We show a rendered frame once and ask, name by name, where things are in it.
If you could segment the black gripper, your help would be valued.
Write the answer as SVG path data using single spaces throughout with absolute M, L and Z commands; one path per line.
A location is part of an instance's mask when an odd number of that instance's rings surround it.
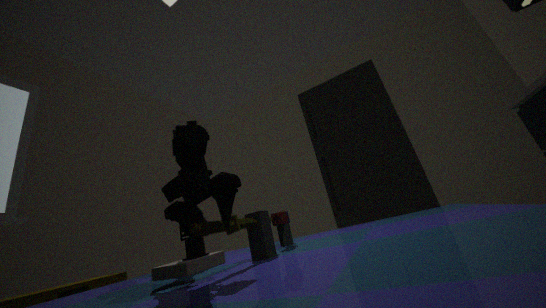
M 213 197 L 217 202 L 222 223 L 225 228 L 230 226 L 232 207 L 235 194 L 240 187 L 240 178 L 235 174 L 220 172 L 210 179 L 212 171 L 207 169 L 204 164 L 193 164 L 188 166 L 193 168 L 202 178 L 204 187 L 197 188 L 196 186 L 187 193 L 189 201 L 175 202 L 164 210 L 165 219 L 179 222 L 194 244 L 199 242 L 199 236 L 191 234 L 193 223 L 199 223 L 197 214 L 195 214 L 195 206 L 209 197 Z

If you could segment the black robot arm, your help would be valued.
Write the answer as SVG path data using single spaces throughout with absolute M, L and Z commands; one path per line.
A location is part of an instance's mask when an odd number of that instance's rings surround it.
M 206 165 L 204 155 L 206 153 L 207 141 L 209 135 L 207 131 L 197 125 L 196 121 L 187 121 L 186 125 L 176 125 L 176 130 L 173 130 L 173 155 L 176 156 L 176 162 L 180 165 L 181 170 L 178 172 L 178 176 L 171 180 L 161 190 L 165 195 L 169 203 L 174 200 L 183 197 L 184 202 L 189 201 L 190 197 L 187 197 L 187 193 L 195 186 L 197 188 L 204 187 L 204 183 L 200 175 L 188 166 L 193 164 Z M 196 185 L 195 185 L 196 184 Z M 183 226 L 180 226 L 180 238 L 181 241 L 185 240 L 186 248 L 186 260 L 196 259 L 202 256 L 209 255 L 205 250 L 204 236 L 200 235 L 199 242 L 194 244 Z M 184 234 L 182 234 L 184 232 Z

